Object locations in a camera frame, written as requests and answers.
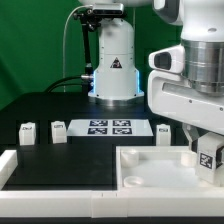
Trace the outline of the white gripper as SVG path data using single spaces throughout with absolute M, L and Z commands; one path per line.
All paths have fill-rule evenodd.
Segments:
M 199 92 L 182 76 L 183 46 L 156 51 L 148 60 L 152 68 L 148 77 L 148 105 L 153 113 L 183 123 L 191 151 L 197 151 L 199 133 L 196 127 L 224 135 L 224 95 Z

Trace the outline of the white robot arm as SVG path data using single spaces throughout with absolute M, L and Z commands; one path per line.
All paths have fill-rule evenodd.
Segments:
M 125 83 L 133 66 L 122 60 L 114 76 L 112 44 L 117 22 L 110 20 L 126 6 L 150 4 L 169 24 L 182 27 L 181 43 L 149 55 L 148 105 L 155 114 L 224 136 L 224 0 L 80 0 L 102 19 L 100 53 L 89 96 L 100 101 L 130 100 L 137 94 L 137 78 Z

